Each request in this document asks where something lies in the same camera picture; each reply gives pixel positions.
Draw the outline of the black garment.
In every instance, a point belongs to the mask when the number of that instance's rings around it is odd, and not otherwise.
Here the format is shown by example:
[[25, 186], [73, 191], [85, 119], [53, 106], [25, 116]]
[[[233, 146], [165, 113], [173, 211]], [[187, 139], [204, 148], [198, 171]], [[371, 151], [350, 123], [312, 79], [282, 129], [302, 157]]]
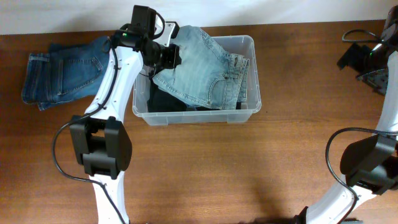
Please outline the black garment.
[[[237, 102], [236, 103], [236, 110], [240, 110], [241, 109], [241, 102]], [[212, 111], [211, 108], [206, 108], [206, 107], [196, 107], [195, 108], [196, 111]]]
[[183, 112], [195, 111], [196, 108], [188, 107], [184, 102], [169, 93], [160, 90], [154, 82], [151, 82], [150, 96], [147, 100], [147, 110], [150, 113]]

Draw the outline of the dark blue jeans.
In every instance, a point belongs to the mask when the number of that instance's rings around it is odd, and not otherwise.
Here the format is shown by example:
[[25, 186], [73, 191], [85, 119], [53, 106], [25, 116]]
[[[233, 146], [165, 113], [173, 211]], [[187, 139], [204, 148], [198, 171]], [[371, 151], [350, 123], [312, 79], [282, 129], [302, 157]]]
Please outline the dark blue jeans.
[[22, 101], [39, 110], [95, 95], [109, 63], [109, 41], [51, 44], [47, 53], [31, 53], [21, 92]]

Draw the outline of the light blue jeans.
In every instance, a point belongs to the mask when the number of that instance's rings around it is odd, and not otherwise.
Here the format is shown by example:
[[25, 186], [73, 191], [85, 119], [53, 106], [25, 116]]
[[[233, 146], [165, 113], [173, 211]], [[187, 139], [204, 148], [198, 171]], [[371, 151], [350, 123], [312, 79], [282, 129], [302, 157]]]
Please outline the light blue jeans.
[[234, 110], [247, 100], [248, 58], [225, 51], [199, 27], [181, 27], [172, 43], [180, 47], [182, 63], [154, 76], [161, 90], [189, 106], [213, 110]]

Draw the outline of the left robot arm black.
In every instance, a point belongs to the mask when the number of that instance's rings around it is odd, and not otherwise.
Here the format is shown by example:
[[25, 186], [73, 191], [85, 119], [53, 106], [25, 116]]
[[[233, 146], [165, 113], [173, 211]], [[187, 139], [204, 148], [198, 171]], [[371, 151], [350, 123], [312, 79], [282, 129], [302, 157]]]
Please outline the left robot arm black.
[[149, 75], [181, 63], [179, 47], [171, 44], [179, 26], [154, 9], [133, 7], [131, 22], [108, 39], [109, 62], [99, 90], [83, 116], [68, 123], [77, 163], [93, 184], [99, 223], [129, 223], [124, 202], [124, 175], [132, 143], [124, 114], [133, 84], [144, 67]]

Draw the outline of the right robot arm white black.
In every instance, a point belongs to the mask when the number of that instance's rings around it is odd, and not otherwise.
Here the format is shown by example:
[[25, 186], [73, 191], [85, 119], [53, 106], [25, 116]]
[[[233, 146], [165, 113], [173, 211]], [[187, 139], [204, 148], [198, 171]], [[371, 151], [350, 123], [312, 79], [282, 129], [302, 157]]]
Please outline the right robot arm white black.
[[[369, 40], [347, 39], [347, 35], [341, 39], [351, 46], [337, 66], [352, 68], [357, 80], [384, 96], [382, 113], [376, 129], [343, 128], [330, 136], [325, 161], [336, 182], [292, 223], [347, 223], [349, 214], [364, 202], [397, 190], [397, 6], [390, 9], [381, 35], [373, 34]], [[330, 146], [337, 135], [354, 130], [370, 137], [345, 149], [337, 176], [330, 164]]]

